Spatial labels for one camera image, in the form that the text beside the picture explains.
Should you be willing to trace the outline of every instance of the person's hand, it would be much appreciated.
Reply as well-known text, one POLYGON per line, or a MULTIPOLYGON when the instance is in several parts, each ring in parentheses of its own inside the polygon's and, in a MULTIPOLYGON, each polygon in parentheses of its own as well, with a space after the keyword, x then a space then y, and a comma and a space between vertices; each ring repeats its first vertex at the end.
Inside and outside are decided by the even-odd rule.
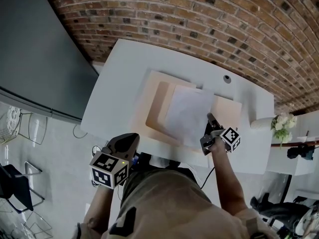
POLYGON ((215 143, 212 146, 210 146, 208 149, 210 150, 212 154, 226 152, 225 143, 220 137, 216 137, 215 143))

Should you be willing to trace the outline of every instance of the forearm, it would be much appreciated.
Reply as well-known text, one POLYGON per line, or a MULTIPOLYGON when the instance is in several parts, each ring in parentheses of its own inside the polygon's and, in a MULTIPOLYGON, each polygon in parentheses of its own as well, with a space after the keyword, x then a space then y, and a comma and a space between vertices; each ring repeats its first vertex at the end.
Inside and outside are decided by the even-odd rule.
POLYGON ((304 232, 304 235, 303 235, 303 238, 305 238, 307 235, 309 235, 310 233, 316 233, 316 231, 312 231, 312 227, 313 227, 313 223, 314 223, 315 221, 314 220, 312 220, 309 224, 308 224, 308 226, 307 226, 307 228, 306 228, 306 230, 305 230, 305 232, 304 232))
POLYGON ((84 223, 102 234, 108 229, 113 190, 99 186, 90 208, 84 217, 84 223))
POLYGON ((221 207, 235 215, 247 208, 243 189, 230 165, 225 150, 212 152, 221 207))

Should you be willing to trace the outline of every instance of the paper sheet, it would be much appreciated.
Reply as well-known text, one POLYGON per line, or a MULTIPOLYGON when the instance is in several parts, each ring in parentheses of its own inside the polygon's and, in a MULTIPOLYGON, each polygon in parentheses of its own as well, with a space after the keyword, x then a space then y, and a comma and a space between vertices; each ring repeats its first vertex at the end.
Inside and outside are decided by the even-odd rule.
POLYGON ((200 139, 213 102, 211 91, 177 85, 165 118, 166 133, 183 145, 201 149, 200 139))

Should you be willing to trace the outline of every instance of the white table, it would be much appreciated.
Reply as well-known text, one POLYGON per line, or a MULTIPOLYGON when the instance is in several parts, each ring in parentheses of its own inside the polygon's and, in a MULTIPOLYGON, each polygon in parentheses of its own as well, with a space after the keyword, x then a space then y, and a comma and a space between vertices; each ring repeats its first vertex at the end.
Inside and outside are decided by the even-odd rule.
MULTIPOLYGON (((229 155, 230 162, 235 172, 265 172, 272 133, 251 130, 250 121, 274 116, 273 95, 221 67, 149 44, 117 41, 91 94, 81 123, 82 130, 105 139, 130 132, 135 105, 151 70, 190 81, 198 88, 241 102, 238 131, 242 143, 234 154, 229 155), (224 82, 225 75, 231 78, 230 84, 224 82)), ((143 136, 138 152, 213 167, 210 156, 181 151, 178 147, 143 136)))

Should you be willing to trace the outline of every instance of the chair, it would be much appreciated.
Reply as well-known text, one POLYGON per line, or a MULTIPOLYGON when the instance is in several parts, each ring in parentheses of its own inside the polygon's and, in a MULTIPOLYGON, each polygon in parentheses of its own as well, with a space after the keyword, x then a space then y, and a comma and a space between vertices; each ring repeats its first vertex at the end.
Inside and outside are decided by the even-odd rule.
POLYGON ((38 172, 21 174, 13 165, 2 166, 0 164, 0 198, 6 199, 12 208, 19 214, 25 212, 26 210, 33 211, 33 207, 42 204, 44 201, 44 198, 41 195, 30 188, 29 180, 27 178, 27 176, 41 174, 42 171, 29 162, 25 162, 25 168, 27 164, 38 170, 38 172), (33 192, 35 195, 41 198, 41 201, 33 205, 30 192, 33 192), (9 201, 9 198, 12 195, 14 195, 26 207, 24 210, 17 209, 9 201))

